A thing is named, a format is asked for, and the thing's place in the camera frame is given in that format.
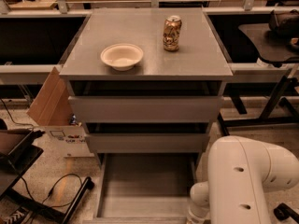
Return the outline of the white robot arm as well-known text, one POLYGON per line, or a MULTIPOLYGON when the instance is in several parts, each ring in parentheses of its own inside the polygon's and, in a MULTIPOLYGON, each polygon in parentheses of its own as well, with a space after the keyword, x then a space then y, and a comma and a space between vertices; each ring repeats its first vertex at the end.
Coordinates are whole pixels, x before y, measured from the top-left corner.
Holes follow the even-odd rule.
POLYGON ((224 136, 209 150, 207 181, 190 190, 187 224, 271 224, 264 194, 298 182, 299 160, 288 149, 224 136))

